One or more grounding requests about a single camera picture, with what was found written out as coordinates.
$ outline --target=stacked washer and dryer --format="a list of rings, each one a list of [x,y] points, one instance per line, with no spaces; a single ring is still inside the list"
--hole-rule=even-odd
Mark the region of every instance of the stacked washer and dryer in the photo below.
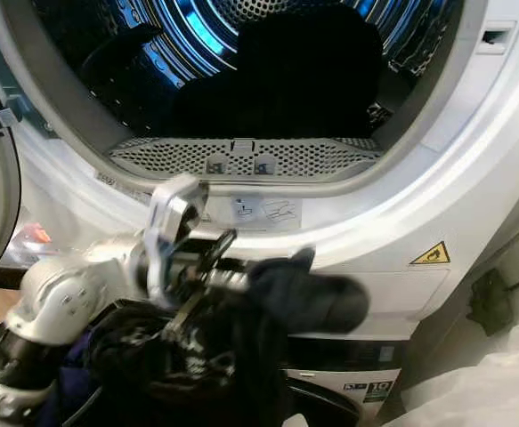
[[[316,270],[368,289],[365,322],[292,338],[288,372],[371,417],[419,321],[519,199],[519,0],[344,1],[384,43],[364,138],[158,134],[179,87],[235,67],[239,26],[321,3],[0,0],[0,258],[27,267],[140,230],[154,187],[193,173],[210,183],[199,238],[235,227],[228,255],[245,259],[316,246]],[[162,32],[94,90],[76,46],[142,23]]]

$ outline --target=white fabric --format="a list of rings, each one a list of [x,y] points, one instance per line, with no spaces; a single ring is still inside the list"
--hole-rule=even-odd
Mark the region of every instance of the white fabric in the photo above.
[[[296,414],[287,419],[282,427],[309,427],[309,424],[306,423],[306,420],[301,414]]]
[[[384,427],[519,427],[519,326],[507,352],[427,380],[401,398],[408,413]]]

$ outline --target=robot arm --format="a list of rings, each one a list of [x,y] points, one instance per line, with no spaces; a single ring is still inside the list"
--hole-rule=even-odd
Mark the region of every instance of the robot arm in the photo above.
[[[247,285],[242,273],[212,270],[233,233],[191,262],[181,261],[179,247],[206,200],[205,186],[178,175],[156,188],[143,235],[118,236],[80,256],[42,260],[29,269],[20,303],[0,326],[0,418],[20,422],[31,415],[48,395],[69,346],[114,301],[148,299],[170,307],[182,277],[210,286],[221,280]]]

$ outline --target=dark clothing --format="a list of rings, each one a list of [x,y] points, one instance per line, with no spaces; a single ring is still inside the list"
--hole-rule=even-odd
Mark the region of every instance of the dark clothing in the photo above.
[[[236,60],[237,71],[180,90],[170,136],[369,136],[382,42],[353,8],[273,14],[245,24]]]
[[[143,302],[112,311],[74,350],[81,356],[69,361],[82,361],[79,369],[61,370],[60,384],[81,389],[60,387],[39,425],[56,425],[53,415],[74,412],[77,397],[99,385],[75,425],[280,426],[291,415],[280,369],[288,333],[348,332],[368,310],[351,280],[310,274],[312,258],[307,249],[260,262],[245,294],[209,292],[176,341],[162,335],[174,313]]]

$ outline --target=sticker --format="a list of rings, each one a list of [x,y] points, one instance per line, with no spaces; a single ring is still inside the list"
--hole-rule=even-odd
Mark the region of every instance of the sticker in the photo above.
[[[377,360],[380,363],[387,363],[393,361],[393,353],[395,352],[395,347],[392,345],[385,345],[380,349],[380,357]]]
[[[448,264],[451,262],[449,257],[449,253],[447,252],[447,246],[445,246],[445,242],[440,242],[423,255],[420,255],[410,264],[418,265],[418,264]]]
[[[214,197],[207,202],[203,222],[220,228],[276,232],[299,230],[302,199]]]
[[[344,391],[366,390],[367,388],[367,383],[345,384]]]
[[[370,383],[363,403],[382,402],[387,398],[392,389],[393,381],[384,381],[381,383]]]
[[[117,182],[115,178],[112,178],[101,172],[97,172],[95,178],[101,182],[104,182],[116,191],[123,193],[129,196],[130,198],[133,198],[137,202],[141,202],[143,205],[148,206],[150,204],[150,194],[143,193],[141,191],[136,191],[134,189],[129,189],[128,187],[125,187],[121,183]]]

